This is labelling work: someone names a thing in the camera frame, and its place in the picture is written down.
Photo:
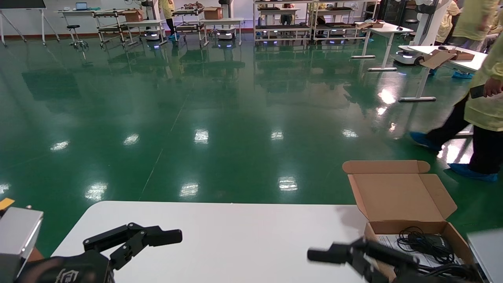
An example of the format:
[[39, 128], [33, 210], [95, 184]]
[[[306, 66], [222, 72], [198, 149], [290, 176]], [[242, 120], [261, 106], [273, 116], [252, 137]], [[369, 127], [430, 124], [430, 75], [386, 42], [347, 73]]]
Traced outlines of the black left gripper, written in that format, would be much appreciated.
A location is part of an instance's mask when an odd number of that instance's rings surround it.
[[[86, 252], [79, 255], [27, 263], [16, 283], [114, 283], [112, 269], [121, 269], [145, 247], [177, 244], [182, 240], [180, 229], [162, 230], [160, 226], [125, 224], [85, 239], [83, 248]], [[119, 245], [122, 246], [110, 255], [110, 261], [99, 253]]]

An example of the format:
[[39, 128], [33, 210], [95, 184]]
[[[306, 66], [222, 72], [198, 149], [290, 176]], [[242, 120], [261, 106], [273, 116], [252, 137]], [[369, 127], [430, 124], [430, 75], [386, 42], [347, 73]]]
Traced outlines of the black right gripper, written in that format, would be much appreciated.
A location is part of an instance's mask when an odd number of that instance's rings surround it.
[[[367, 283], [388, 283], [389, 278], [372, 265], [367, 258], [383, 262], [387, 265], [417, 270], [419, 261], [407, 253], [382, 245], [374, 240], [361, 237], [350, 244], [332, 243], [327, 250], [308, 249], [309, 261], [332, 263], [334, 265], [349, 264]], [[426, 276], [412, 272], [400, 273], [394, 283], [463, 283], [457, 277]]]

